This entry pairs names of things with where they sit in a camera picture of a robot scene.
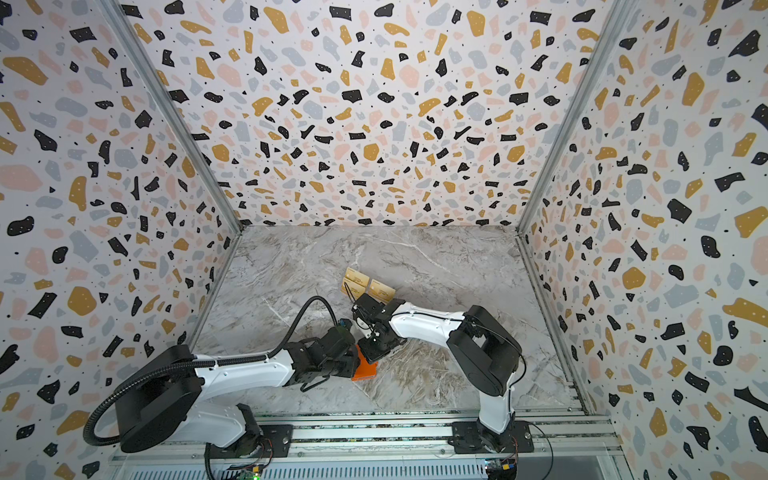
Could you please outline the orange card holder wallet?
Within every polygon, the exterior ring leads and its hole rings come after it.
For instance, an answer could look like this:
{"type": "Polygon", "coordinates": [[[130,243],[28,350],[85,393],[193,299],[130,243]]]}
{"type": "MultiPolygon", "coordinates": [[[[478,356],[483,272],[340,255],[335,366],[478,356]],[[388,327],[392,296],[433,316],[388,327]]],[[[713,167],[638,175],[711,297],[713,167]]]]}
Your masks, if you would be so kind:
{"type": "Polygon", "coordinates": [[[372,379],[377,375],[378,363],[369,363],[366,357],[363,355],[359,346],[356,346],[359,364],[351,377],[352,381],[362,381],[372,379]]]}

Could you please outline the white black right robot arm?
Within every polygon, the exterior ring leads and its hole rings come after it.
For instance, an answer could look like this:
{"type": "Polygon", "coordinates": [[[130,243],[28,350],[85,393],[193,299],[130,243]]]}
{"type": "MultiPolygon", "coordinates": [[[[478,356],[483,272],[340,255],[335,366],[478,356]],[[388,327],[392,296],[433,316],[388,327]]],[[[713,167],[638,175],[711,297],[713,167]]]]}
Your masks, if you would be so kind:
{"type": "Polygon", "coordinates": [[[385,304],[363,294],[353,303],[352,317],[362,324],[358,347],[370,364],[409,340],[448,349],[479,392],[478,423],[495,435],[507,430],[514,418],[510,395],[525,362],[519,342],[485,308],[443,312],[402,299],[385,304]]]}

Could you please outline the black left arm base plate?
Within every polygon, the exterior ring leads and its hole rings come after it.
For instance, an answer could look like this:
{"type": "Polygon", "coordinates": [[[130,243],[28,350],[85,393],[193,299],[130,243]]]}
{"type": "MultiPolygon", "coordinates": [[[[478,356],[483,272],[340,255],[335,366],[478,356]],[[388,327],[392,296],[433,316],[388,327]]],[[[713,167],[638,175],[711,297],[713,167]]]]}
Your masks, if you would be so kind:
{"type": "Polygon", "coordinates": [[[208,458],[247,461],[286,458],[292,443],[294,427],[290,424],[260,425],[256,432],[247,430],[232,445],[220,448],[211,446],[208,458]]]}

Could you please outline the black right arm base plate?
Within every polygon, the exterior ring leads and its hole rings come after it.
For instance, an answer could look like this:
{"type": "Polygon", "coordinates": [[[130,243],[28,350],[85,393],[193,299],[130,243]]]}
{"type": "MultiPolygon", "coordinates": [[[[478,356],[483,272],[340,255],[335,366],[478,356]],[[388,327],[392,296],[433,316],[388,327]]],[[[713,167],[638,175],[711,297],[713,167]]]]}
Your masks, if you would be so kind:
{"type": "Polygon", "coordinates": [[[534,444],[530,424],[512,421],[502,433],[495,433],[478,420],[454,422],[447,440],[457,454],[532,453],[534,444]]]}

